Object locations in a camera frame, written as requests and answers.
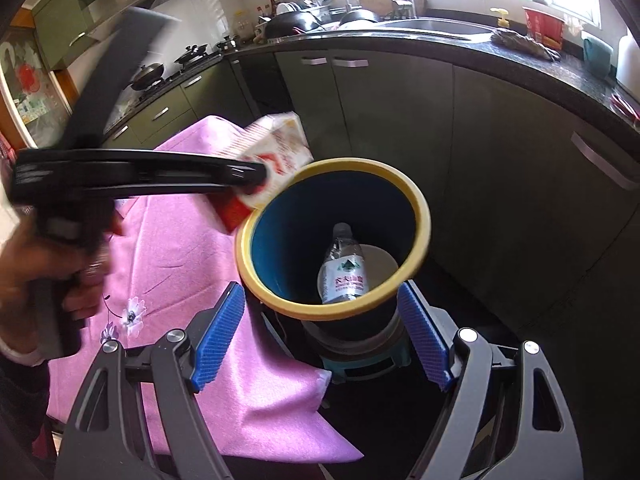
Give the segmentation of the glass sliding door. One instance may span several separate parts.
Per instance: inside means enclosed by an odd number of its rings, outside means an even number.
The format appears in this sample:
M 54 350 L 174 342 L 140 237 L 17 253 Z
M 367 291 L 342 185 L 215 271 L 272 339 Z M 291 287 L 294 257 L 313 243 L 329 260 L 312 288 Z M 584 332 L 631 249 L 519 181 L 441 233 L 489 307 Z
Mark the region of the glass sliding door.
M 47 69 L 31 28 L 9 27 L 1 38 L 1 96 L 29 148 L 46 148 L 60 138 L 70 104 Z

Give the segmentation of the black wok on stove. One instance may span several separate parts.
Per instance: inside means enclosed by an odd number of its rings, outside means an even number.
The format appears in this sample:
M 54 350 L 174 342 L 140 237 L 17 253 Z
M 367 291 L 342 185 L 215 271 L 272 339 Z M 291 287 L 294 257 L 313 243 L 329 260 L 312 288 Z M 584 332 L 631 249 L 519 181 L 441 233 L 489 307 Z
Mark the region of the black wok on stove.
M 130 81 L 130 87 L 134 91 L 143 91 L 163 80 L 164 64 L 155 62 L 149 65 L 142 65 L 140 70 Z

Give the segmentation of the dark green counter cabinets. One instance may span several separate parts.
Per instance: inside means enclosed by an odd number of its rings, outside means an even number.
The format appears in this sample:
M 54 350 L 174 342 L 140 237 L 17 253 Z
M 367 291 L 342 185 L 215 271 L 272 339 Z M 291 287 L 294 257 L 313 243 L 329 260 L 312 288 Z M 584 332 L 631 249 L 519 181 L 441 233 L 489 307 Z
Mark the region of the dark green counter cabinets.
M 574 68 L 392 32 L 288 38 L 234 58 L 316 159 L 406 174 L 430 206 L 418 281 L 457 320 L 539 341 L 586 474 L 639 463 L 639 133 Z

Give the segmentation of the green lower drawer cabinet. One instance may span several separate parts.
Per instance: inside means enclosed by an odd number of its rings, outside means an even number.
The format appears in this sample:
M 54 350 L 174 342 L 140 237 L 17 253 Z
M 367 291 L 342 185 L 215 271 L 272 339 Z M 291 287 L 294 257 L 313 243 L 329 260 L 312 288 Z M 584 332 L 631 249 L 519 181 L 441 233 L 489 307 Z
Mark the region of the green lower drawer cabinet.
M 105 133 L 106 148 L 156 148 L 207 116 L 240 127 L 254 120 L 231 63 L 221 56 L 190 70 L 136 106 Z

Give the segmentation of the dark rag on counter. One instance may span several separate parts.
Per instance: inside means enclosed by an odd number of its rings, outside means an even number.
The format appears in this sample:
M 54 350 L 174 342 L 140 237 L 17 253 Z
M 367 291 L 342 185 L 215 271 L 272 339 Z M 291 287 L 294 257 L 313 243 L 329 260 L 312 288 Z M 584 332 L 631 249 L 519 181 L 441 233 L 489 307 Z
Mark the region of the dark rag on counter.
M 558 52 L 545 47 L 533 38 L 523 36 L 512 29 L 497 28 L 490 35 L 490 41 L 498 46 L 528 54 L 548 62 L 559 62 Z

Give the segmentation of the green upper cabinets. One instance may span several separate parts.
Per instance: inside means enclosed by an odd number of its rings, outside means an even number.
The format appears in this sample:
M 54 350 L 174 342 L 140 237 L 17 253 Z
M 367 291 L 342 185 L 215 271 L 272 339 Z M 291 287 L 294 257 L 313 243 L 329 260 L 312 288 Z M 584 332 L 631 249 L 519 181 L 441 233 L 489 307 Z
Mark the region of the green upper cabinets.
M 110 36 L 128 8 L 115 0 L 38 0 L 32 18 L 44 64 L 49 70 L 68 67 Z

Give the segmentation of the red scissors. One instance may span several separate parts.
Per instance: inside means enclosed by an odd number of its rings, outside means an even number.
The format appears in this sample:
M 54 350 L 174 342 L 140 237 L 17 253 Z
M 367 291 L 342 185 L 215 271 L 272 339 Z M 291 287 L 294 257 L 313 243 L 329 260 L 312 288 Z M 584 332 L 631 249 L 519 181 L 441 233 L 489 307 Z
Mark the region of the red scissors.
M 622 96 L 618 93 L 613 93 L 610 96 L 610 105 L 615 113 L 625 118 L 634 128 L 639 128 L 640 118 L 638 112 Z

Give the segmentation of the purple floral tablecloth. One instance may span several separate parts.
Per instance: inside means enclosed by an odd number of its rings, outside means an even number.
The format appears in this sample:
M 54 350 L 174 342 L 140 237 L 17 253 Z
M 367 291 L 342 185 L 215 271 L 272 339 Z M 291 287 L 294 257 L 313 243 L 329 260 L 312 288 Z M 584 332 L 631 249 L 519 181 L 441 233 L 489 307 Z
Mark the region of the purple floral tablecloth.
M 244 129 L 208 116 L 163 144 L 166 152 L 216 156 L 224 138 Z M 118 206 L 124 232 L 111 240 L 106 304 L 84 332 L 76 356 L 50 365 L 49 415 L 65 422 L 102 344 L 152 344 L 213 307 L 239 277 L 234 238 L 201 195 L 141 196 Z M 285 463 L 346 463 L 359 451 L 319 412 L 327 370 L 288 356 L 256 307 L 246 307 L 213 382 L 198 405 L 218 450 Z

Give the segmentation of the white kettle jug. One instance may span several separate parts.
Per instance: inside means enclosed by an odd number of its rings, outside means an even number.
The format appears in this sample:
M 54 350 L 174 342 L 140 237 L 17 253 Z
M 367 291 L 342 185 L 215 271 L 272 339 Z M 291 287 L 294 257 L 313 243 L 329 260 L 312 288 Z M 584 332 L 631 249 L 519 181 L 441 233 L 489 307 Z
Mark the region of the white kettle jug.
M 618 43 L 616 79 L 627 93 L 640 101 L 640 49 L 630 30 Z

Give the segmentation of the red cup on counter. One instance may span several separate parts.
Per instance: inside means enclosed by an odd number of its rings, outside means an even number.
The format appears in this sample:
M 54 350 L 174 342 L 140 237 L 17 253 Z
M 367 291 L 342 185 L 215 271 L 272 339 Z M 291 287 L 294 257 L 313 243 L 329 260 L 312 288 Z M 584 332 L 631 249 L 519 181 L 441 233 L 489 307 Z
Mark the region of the red cup on counter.
M 553 50 L 563 47 L 564 21 L 547 13 L 524 6 L 528 36 Z

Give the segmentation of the red paper noodle bucket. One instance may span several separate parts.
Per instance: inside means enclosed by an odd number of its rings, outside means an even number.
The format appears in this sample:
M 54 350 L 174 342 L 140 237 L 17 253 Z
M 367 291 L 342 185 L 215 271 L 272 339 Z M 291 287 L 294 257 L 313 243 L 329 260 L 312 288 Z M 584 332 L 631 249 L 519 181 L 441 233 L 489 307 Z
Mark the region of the red paper noodle bucket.
M 397 270 L 396 260 L 384 249 L 372 245 L 360 245 L 369 283 L 369 292 L 388 280 Z

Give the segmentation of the red white milk carton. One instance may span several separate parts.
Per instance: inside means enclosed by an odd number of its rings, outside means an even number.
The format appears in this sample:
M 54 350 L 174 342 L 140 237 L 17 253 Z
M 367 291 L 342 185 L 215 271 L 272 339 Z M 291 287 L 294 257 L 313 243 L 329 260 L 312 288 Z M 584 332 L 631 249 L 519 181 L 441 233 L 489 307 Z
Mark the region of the red white milk carton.
M 266 178 L 252 192 L 238 188 L 209 195 L 227 233 L 233 232 L 255 209 L 262 208 L 282 191 L 296 172 L 314 160 L 302 122 L 294 112 L 267 115 L 224 138 L 215 153 L 222 158 L 261 162 Z

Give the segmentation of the clear plastic water bottle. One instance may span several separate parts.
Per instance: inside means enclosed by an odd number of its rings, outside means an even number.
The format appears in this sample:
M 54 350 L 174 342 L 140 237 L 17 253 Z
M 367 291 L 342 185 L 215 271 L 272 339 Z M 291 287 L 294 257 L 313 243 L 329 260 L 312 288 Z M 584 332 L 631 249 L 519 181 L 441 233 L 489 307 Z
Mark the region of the clear plastic water bottle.
M 322 304 L 354 300 L 369 291 L 366 262 L 352 228 L 340 222 L 333 227 L 332 234 L 318 275 Z

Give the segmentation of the teal mug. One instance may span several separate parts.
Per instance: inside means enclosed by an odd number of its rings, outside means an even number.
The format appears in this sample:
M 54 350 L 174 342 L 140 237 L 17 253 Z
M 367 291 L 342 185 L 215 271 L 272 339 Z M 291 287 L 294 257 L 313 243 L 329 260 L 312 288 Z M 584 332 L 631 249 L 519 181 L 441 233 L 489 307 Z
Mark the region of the teal mug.
M 611 70 L 613 48 L 590 32 L 582 32 L 582 54 L 586 69 L 600 79 L 608 76 Z

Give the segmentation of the large black wok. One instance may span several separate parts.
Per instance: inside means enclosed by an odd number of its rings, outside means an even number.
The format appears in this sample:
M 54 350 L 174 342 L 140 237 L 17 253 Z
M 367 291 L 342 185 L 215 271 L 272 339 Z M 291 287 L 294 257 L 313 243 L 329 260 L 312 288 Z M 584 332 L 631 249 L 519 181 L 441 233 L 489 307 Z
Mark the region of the large black wok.
M 292 11 L 276 15 L 265 26 L 267 40 L 303 35 L 318 29 L 322 23 L 308 11 Z

